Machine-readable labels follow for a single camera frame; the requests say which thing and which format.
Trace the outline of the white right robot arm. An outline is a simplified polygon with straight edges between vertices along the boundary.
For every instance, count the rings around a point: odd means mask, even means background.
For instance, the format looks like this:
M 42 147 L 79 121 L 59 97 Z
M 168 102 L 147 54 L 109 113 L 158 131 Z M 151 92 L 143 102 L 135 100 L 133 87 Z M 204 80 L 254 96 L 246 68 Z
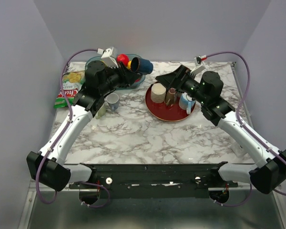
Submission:
M 235 108 L 221 97 L 224 83 L 217 72 L 206 71 L 197 82 L 189 68 L 180 65 L 175 71 L 155 79 L 166 89 L 174 88 L 199 102 L 204 117 L 228 133 L 253 159 L 254 165 L 220 165 L 210 174 L 213 186 L 236 181 L 251 184 L 259 192 L 269 194 L 286 180 L 286 150 L 267 143 L 241 117 L 237 117 Z

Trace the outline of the sage green mug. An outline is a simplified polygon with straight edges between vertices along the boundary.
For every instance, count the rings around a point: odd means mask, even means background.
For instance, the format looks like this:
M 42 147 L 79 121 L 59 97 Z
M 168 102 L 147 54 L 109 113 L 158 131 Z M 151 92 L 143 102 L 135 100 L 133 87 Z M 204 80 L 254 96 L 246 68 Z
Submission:
M 95 115 L 96 119 L 100 119 L 102 116 L 104 116 L 106 114 L 106 105 L 105 103 L 100 107 L 100 109 L 98 110 L 98 112 Z

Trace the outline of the dark blue mug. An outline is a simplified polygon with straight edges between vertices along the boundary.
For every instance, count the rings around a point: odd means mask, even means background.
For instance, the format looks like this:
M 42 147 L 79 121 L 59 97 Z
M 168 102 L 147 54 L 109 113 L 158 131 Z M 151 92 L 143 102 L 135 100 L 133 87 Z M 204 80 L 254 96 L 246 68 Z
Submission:
M 134 57 L 132 59 L 130 68 L 133 72 L 143 75 L 151 74 L 153 72 L 153 64 L 149 60 L 139 57 Z

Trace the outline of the light blue textured mug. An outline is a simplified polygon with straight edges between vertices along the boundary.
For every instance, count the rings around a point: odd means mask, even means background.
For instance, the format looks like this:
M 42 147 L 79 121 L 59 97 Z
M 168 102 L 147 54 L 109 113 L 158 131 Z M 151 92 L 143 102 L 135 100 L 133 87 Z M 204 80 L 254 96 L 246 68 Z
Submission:
M 116 93 L 111 93 L 106 97 L 106 102 L 109 105 L 111 111 L 116 111 L 119 107 L 119 96 Z

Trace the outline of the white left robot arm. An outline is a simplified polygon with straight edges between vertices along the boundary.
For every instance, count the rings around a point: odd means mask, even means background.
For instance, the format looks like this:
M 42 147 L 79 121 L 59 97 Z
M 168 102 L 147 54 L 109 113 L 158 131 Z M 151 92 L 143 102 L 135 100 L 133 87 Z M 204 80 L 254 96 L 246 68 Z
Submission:
M 80 182 L 85 188 L 96 184 L 92 168 L 82 164 L 66 166 L 66 157 L 83 128 L 95 117 L 105 97 L 118 87 L 127 87 L 139 74 L 119 63 L 110 68 L 101 61 L 90 62 L 84 71 L 84 84 L 76 94 L 71 110 L 52 138 L 37 153 L 30 152 L 27 164 L 36 186 L 44 184 L 61 191 L 69 183 Z

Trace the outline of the white blue mug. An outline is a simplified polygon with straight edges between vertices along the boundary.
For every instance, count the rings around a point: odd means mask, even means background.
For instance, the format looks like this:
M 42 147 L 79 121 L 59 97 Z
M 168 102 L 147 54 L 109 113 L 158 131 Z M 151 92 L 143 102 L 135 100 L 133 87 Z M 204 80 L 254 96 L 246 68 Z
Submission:
M 192 108 L 195 105 L 196 100 L 191 98 L 187 93 L 183 93 L 179 98 L 179 107 L 182 110 L 185 110 L 189 115 L 192 112 Z

